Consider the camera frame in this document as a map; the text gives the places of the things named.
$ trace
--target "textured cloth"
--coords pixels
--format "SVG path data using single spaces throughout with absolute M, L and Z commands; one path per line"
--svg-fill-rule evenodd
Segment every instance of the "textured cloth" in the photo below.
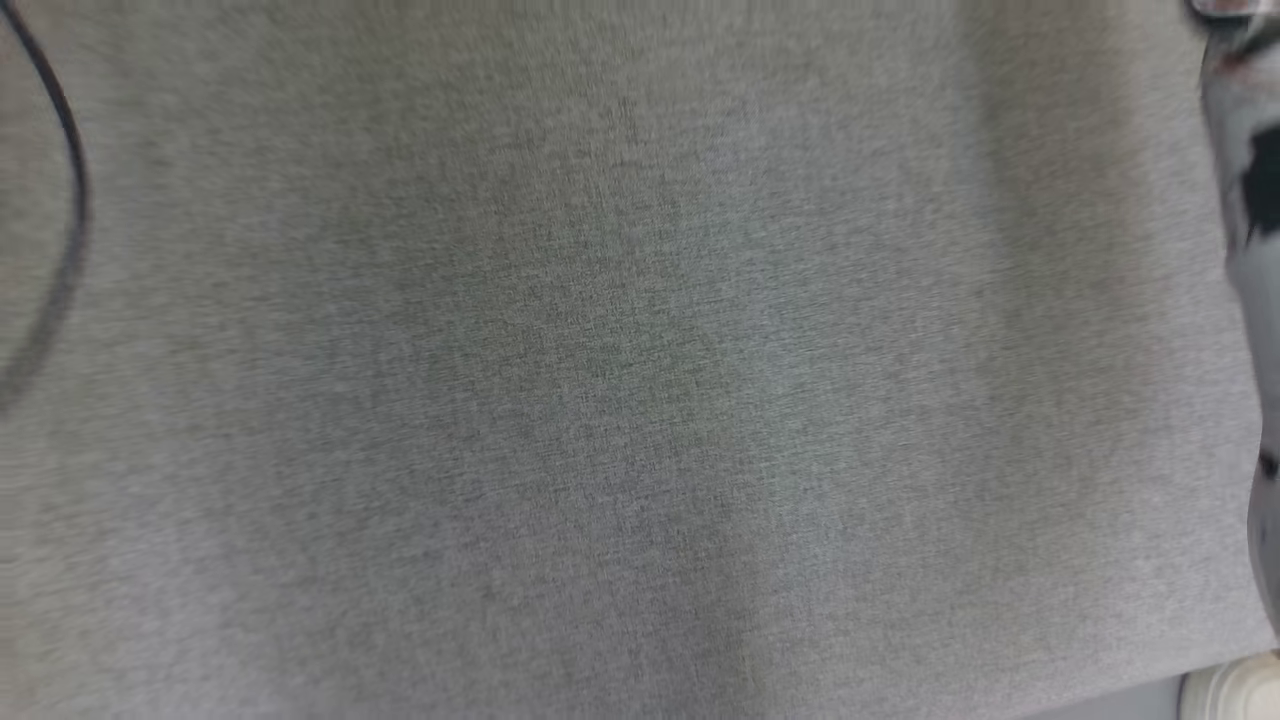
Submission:
M 1014 717 L 1261 651 L 1176 3 L 23 3 L 14 715 Z M 68 215 L 0 40 L 6 356 Z

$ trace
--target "gray fabric surface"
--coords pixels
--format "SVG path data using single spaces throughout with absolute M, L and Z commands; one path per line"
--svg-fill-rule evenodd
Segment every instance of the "gray fabric surface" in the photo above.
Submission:
M 1011 717 L 1271 643 L 1174 3 L 22 5 L 96 217 L 17 715 Z M 68 178 L 0 83 L 8 352 Z

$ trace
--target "black patch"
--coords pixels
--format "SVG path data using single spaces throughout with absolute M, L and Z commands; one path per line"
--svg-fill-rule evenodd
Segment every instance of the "black patch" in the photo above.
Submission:
M 1253 136 L 1253 163 L 1240 177 L 1244 210 L 1249 214 L 1249 236 L 1262 237 L 1280 231 L 1280 126 Z
M 1276 461 L 1276 456 L 1271 455 L 1266 450 L 1258 454 L 1258 468 L 1262 470 L 1262 477 L 1275 482 L 1276 470 L 1280 469 L 1280 462 Z

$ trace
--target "cord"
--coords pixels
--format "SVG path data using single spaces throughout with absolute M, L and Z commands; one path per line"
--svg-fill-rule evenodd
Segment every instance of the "cord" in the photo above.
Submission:
M 90 187 L 79 128 L 76 127 L 70 104 L 67 101 L 67 95 L 63 94 L 63 86 L 58 82 L 52 65 L 49 64 L 49 58 L 45 56 L 36 37 L 31 35 L 18 9 L 13 6 L 13 0 L 0 0 L 0 14 L 4 15 L 32 67 L 36 68 L 36 74 L 40 76 L 45 94 L 49 95 L 49 101 L 58 115 L 58 123 L 63 127 L 73 183 L 72 224 L 67 232 L 65 247 L 58 270 L 40 309 L 40 315 L 27 331 L 18 351 L 5 361 L 3 374 L 0 374 L 0 418 L 4 418 L 40 372 L 52 348 L 58 329 L 70 310 L 72 297 L 76 295 L 76 286 L 84 265 L 84 252 L 88 247 Z

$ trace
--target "black cable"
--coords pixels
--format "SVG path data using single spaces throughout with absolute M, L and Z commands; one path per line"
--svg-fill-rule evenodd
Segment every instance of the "black cable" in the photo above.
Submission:
M 84 265 L 84 251 L 88 246 L 88 172 L 84 167 L 84 147 L 81 143 L 79 129 L 76 127 L 76 118 L 72 115 L 70 104 L 63 94 L 63 86 L 58 82 L 49 58 L 36 42 L 35 36 L 27 29 L 22 15 L 13 6 L 13 0 L 0 0 L 0 14 L 4 15 L 9 28 L 18 36 L 18 42 L 27 53 L 27 58 L 36 68 L 40 82 L 45 86 L 49 101 L 54 105 L 58 123 L 63 126 L 63 136 L 67 140 L 67 155 L 72 165 L 72 225 L 67 233 L 67 243 L 61 260 L 54 274 L 40 315 L 27 331 L 18 351 L 5 361 L 3 374 L 0 374 L 0 418 L 9 414 L 18 397 L 31 384 L 36 373 L 44 365 L 58 329 L 61 327 L 70 309 L 72 297 L 76 295 L 76 286 L 79 282 L 81 270 Z

